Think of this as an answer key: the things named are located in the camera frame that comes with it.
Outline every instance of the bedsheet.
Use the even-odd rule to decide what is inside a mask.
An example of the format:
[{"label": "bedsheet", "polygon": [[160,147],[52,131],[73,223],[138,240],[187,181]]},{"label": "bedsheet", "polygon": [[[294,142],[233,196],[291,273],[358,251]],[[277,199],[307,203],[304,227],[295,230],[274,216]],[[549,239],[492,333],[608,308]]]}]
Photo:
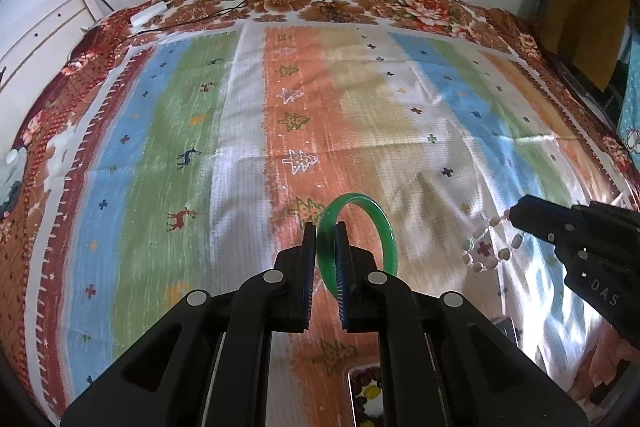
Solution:
[{"label": "bedsheet", "polygon": [[[158,1],[91,29],[14,144],[2,349],[53,422],[185,293],[238,288],[352,191],[388,214],[412,289],[511,317],[571,386],[600,318],[501,218],[526,193],[637,208],[636,171],[522,22],[457,0],[164,0],[145,30],[165,29],[132,33]],[[367,216],[342,216],[380,265]],[[377,341],[336,310],[316,274],[310,330],[273,339],[268,425],[353,421],[345,375]]]}]

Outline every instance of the green ring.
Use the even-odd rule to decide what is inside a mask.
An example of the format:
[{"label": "green ring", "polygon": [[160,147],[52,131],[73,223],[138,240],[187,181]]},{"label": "green ring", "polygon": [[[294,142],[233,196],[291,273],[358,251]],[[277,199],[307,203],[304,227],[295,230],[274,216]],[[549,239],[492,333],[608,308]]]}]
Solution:
[{"label": "green ring", "polygon": [[318,220],[318,241],[316,242],[316,259],[322,281],[335,298],[338,292],[335,285],[334,228],[338,214],[347,203],[356,204],[371,218],[382,243],[383,270],[394,276],[398,273],[396,238],[380,205],[364,194],[356,192],[343,194],[335,198],[322,212]]}]

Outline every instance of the green stripe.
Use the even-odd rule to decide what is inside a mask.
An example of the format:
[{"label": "green stripe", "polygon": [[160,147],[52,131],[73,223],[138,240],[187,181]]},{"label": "green stripe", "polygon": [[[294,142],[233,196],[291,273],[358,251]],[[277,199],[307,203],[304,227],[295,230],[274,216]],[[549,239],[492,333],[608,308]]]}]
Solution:
[{"label": "green stripe", "polygon": [[[209,267],[209,199],[223,95],[238,36],[193,39],[156,106],[124,218],[119,243],[118,289],[113,301],[115,355],[119,356],[170,307],[172,290],[206,283]],[[208,65],[215,58],[222,62]],[[209,85],[208,92],[200,86]],[[194,117],[203,116],[194,125]],[[191,164],[178,170],[189,149]],[[168,214],[184,207],[184,228],[168,231]]]},{"label": "green stripe", "polygon": [[560,174],[549,161],[546,152],[536,142],[521,140],[521,138],[532,136],[529,129],[495,95],[494,90],[489,88],[484,76],[478,73],[468,58],[461,55],[455,46],[449,42],[435,39],[430,39],[429,42],[442,57],[458,70],[458,73],[468,86],[484,100],[491,108],[491,111],[505,123],[509,133],[508,137],[513,139],[518,154],[531,165],[531,168],[538,175],[545,198],[557,204],[571,206],[573,201],[571,194],[566,189]]}]

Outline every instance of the orange stripe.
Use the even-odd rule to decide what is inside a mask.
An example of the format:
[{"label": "orange stripe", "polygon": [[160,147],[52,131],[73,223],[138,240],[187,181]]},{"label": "orange stripe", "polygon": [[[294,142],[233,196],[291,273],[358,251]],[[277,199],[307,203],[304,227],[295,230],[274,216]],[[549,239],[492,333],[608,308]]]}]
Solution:
[{"label": "orange stripe", "polygon": [[609,198],[609,187],[604,183],[598,166],[584,153],[579,137],[562,121],[561,116],[543,95],[531,85],[531,82],[518,71],[518,68],[506,58],[485,54],[500,73],[520,92],[527,103],[535,110],[540,120],[556,136],[558,147],[578,172],[580,181],[586,185],[591,198],[604,201]]},{"label": "orange stripe", "polygon": [[[263,64],[269,157],[266,177],[273,207],[271,224],[282,249],[299,244],[300,220],[317,217],[319,207],[315,205],[328,204],[345,192],[374,194],[380,188],[374,166],[359,159],[357,144],[351,140],[350,122],[340,107],[342,91],[335,89],[322,56],[318,29],[268,28]],[[285,104],[283,89],[303,94]],[[285,113],[289,113],[290,122],[300,124],[299,130],[287,130]],[[316,156],[318,162],[293,174],[292,165],[283,163],[290,150]],[[380,247],[371,241],[377,233],[369,217],[354,207],[345,209],[340,219],[348,224],[351,244],[373,250],[381,266]],[[314,296],[312,313],[309,332],[290,338],[291,360],[309,423],[320,427],[347,413],[350,406],[344,371],[356,360],[362,363],[377,358],[377,338],[374,334],[347,336],[338,321],[337,303],[322,283]]]}]

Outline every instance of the red cross print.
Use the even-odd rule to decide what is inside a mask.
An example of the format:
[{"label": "red cross print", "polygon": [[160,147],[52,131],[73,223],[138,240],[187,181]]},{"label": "red cross print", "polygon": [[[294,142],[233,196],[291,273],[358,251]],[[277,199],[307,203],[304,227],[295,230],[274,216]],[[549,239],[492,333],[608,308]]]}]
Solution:
[{"label": "red cross print", "polygon": [[478,253],[481,253],[485,257],[489,257],[491,255],[491,243],[485,243],[484,241],[480,241],[480,247],[478,247]]},{"label": "red cross print", "polygon": [[88,299],[91,299],[91,297],[95,295],[95,288],[93,283],[86,287],[86,290],[84,290],[84,293],[86,293],[86,298]]}]

